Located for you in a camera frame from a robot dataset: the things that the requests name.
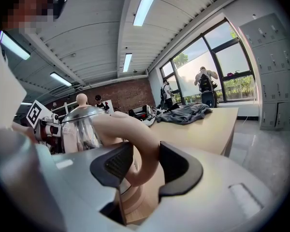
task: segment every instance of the kettle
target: kettle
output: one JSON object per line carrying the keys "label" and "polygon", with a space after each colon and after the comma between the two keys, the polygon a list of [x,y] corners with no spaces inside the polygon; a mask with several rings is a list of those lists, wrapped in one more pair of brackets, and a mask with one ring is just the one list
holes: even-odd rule
{"label": "kettle", "polygon": [[62,121],[61,141],[65,153],[109,146],[128,140],[140,152],[142,165],[132,164],[126,179],[137,187],[146,183],[159,163],[159,140],[141,121],[122,112],[107,114],[103,109],[87,105],[87,96],[78,94],[77,108]]}

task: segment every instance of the window frame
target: window frame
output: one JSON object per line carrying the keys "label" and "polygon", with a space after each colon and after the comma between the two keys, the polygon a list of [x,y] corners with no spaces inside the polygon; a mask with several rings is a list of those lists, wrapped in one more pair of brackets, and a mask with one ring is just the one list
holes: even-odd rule
{"label": "window frame", "polygon": [[[209,33],[210,31],[216,29],[217,27],[219,27],[220,25],[224,24],[224,23],[228,23],[230,25],[230,27],[233,29],[235,35],[236,35],[236,38],[234,39],[231,39],[221,45],[218,45],[216,46],[215,48],[211,48],[205,35],[207,33]],[[187,44],[185,47],[183,47],[180,51],[178,51],[172,58],[170,58],[161,68],[160,68],[160,72],[161,72],[161,75],[163,78],[170,78],[172,77],[173,75],[175,76],[175,79],[176,79],[176,82],[177,82],[177,86],[178,86],[178,90],[179,90],[179,93],[180,93],[180,97],[181,97],[181,101],[182,101],[182,104],[185,104],[185,100],[183,98],[183,95],[182,95],[182,91],[181,91],[181,88],[180,88],[180,84],[179,84],[179,81],[178,81],[178,74],[177,74],[177,69],[175,67],[175,64],[173,62],[173,59],[175,57],[177,57],[180,53],[182,53],[185,49],[187,49],[189,46],[191,46],[192,44],[194,44],[196,41],[198,41],[199,39],[203,39],[207,48],[208,48],[208,51],[210,52],[211,56],[212,56],[212,59],[214,61],[214,64],[215,64],[215,67],[216,67],[216,70],[217,70],[217,74],[218,74],[218,77],[219,77],[219,80],[220,80],[220,84],[221,84],[221,91],[222,91],[222,97],[223,97],[223,101],[220,101],[220,103],[228,103],[228,102],[241,102],[241,101],[253,101],[254,98],[248,98],[248,99],[244,99],[244,100],[232,100],[232,101],[228,101],[226,99],[226,93],[225,93],[225,88],[224,88],[224,81],[229,81],[229,80],[232,80],[232,79],[236,79],[238,77],[243,77],[243,76],[249,76],[249,75],[252,75],[253,76],[253,79],[254,81],[256,81],[255,79],[255,75],[254,75],[254,72],[252,70],[252,65],[251,65],[251,62],[250,62],[250,59],[248,57],[248,54],[247,54],[247,51],[246,49],[244,48],[244,45],[239,37],[239,35],[237,34],[236,30],[233,28],[232,24],[229,23],[229,21],[224,18],[222,21],[218,22],[217,24],[215,24],[214,26],[212,26],[211,28],[209,28],[208,30],[206,30],[205,32],[201,33],[198,37],[196,37],[193,41],[191,41],[189,44]],[[240,72],[238,74],[235,74],[233,76],[223,76],[223,73],[222,73],[222,69],[221,69],[221,66],[220,66],[220,63],[218,61],[218,58],[216,56],[216,53],[217,52],[220,52],[230,46],[233,46],[235,44],[240,44],[241,48],[242,48],[242,51],[244,53],[244,56],[246,58],[246,61],[247,61],[247,64],[248,64],[248,67],[249,67],[249,70],[248,71],[245,71],[245,72]],[[162,68],[168,63],[170,62],[171,65],[172,65],[172,68],[173,68],[173,73],[167,75],[167,76],[164,76],[164,72],[162,70]]]}

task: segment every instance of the kettle lid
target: kettle lid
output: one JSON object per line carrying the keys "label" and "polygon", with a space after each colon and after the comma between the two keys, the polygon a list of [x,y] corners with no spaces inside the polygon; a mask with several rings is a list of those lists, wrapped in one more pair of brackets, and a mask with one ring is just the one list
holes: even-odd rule
{"label": "kettle lid", "polygon": [[95,106],[76,107],[64,117],[62,123],[105,113],[103,109]]}

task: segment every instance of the gray cloth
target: gray cloth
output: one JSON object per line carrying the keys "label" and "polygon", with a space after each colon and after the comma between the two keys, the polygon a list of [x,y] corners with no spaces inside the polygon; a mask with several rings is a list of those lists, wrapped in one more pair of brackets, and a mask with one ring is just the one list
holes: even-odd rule
{"label": "gray cloth", "polygon": [[205,104],[185,105],[175,110],[172,110],[160,117],[157,117],[157,122],[169,122],[179,125],[187,125],[192,122],[204,118],[205,114],[211,113],[212,110]]}

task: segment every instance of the window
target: window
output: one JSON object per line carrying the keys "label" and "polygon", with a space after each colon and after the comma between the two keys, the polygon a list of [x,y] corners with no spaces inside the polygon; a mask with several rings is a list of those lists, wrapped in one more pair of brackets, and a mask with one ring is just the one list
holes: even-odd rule
{"label": "window", "polygon": [[230,24],[228,22],[224,22],[220,26],[207,33],[205,38],[210,47],[214,49],[215,47],[226,43],[229,40],[235,39],[236,34]]}
{"label": "window", "polygon": [[216,56],[223,76],[227,76],[228,73],[249,71],[249,65],[239,43],[217,52]]}
{"label": "window", "polygon": [[200,67],[218,74],[215,92],[218,102],[253,100],[255,81],[247,54],[235,31],[225,19],[201,34],[160,70],[170,83],[176,102],[201,103],[195,85]]}

